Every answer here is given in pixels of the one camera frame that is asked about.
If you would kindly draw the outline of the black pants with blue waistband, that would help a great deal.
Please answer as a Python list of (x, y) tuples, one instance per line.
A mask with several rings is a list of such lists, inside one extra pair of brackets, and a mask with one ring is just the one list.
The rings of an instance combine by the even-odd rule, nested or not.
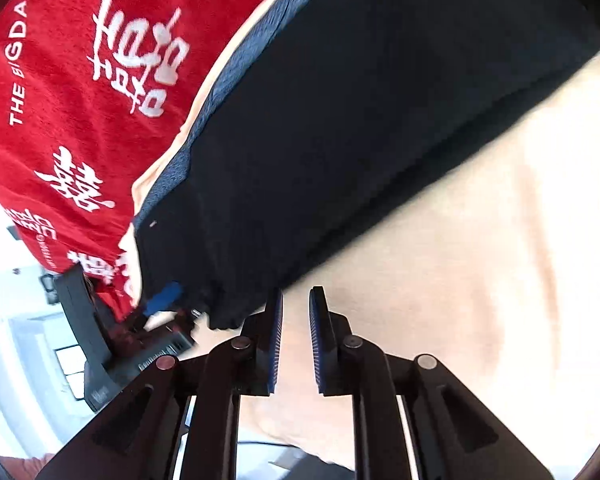
[(239, 326), (598, 50), (579, 0), (277, 0), (135, 217), (140, 301)]

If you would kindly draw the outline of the red blanket with white characters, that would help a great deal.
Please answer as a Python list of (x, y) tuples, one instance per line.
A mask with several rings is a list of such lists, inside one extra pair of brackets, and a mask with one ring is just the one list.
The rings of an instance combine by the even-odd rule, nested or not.
[(33, 257), (136, 306), (120, 243), (208, 73), (274, 0), (0, 0), (0, 205)]

